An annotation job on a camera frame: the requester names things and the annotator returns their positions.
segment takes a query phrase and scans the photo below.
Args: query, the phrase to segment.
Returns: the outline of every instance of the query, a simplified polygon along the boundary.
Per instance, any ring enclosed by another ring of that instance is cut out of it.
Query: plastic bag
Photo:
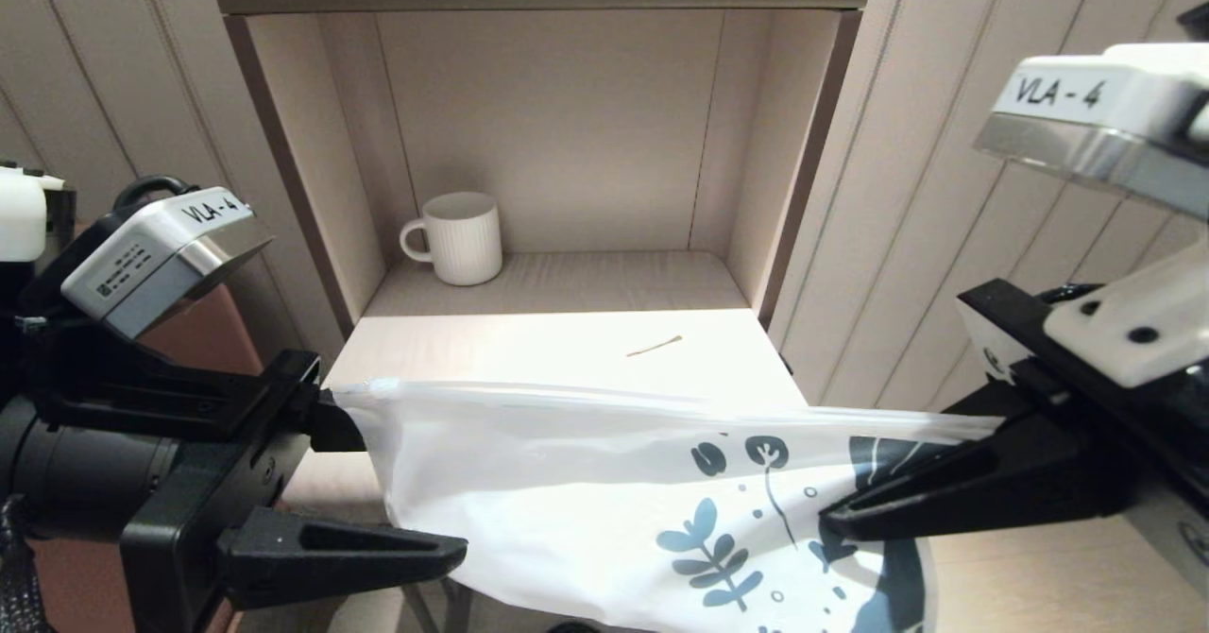
[[[1000,422],[525,384],[335,393],[392,522],[469,540],[453,579],[652,631],[932,629],[925,544],[855,544],[818,511]]]

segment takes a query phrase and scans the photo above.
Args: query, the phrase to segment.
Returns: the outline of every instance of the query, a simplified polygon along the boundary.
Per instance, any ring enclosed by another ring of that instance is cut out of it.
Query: white mug
[[[424,203],[422,214],[399,232],[399,245],[407,257],[432,262],[445,284],[482,284],[499,274],[504,254],[494,198],[474,191],[445,193]],[[427,254],[407,245],[409,233],[417,228],[428,233]]]

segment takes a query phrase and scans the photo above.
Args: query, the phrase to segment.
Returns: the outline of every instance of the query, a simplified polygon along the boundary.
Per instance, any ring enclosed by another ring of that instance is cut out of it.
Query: black cable
[[[1057,306],[1058,302],[1076,301],[1076,298],[1087,296],[1088,292],[1100,289],[1104,289],[1104,284],[1059,285],[1058,289],[1049,289],[1046,292],[1037,294],[1037,301],[1045,302],[1047,306]]]
[[[152,191],[172,191],[177,197],[180,197],[181,193],[190,193],[190,191],[197,190],[197,185],[186,185],[185,181],[177,180],[177,178],[168,174],[149,174],[132,181],[129,186],[117,194],[117,199],[114,202],[114,210],[133,205]]]
[[[0,633],[54,633],[46,621],[34,551],[25,544],[25,495],[0,505]]]

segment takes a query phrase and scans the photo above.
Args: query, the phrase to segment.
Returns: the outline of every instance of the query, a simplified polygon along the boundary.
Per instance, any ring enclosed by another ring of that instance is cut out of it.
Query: mug handle
[[[424,219],[415,219],[403,225],[403,231],[399,232],[399,245],[411,260],[416,260],[416,262],[433,262],[433,254],[423,254],[407,245],[409,233],[415,232],[417,228],[424,228]]]

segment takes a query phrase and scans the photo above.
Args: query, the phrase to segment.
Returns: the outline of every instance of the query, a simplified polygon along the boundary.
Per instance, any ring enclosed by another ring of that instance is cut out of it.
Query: paneled wall
[[[335,358],[335,319],[214,0],[0,0],[0,156],[103,215],[140,174],[230,186],[277,240],[232,277],[260,354]]]
[[[771,329],[811,405],[941,410],[977,388],[953,298],[1110,280],[1204,225],[972,150],[1024,57],[1184,40],[1205,0],[870,0]]]

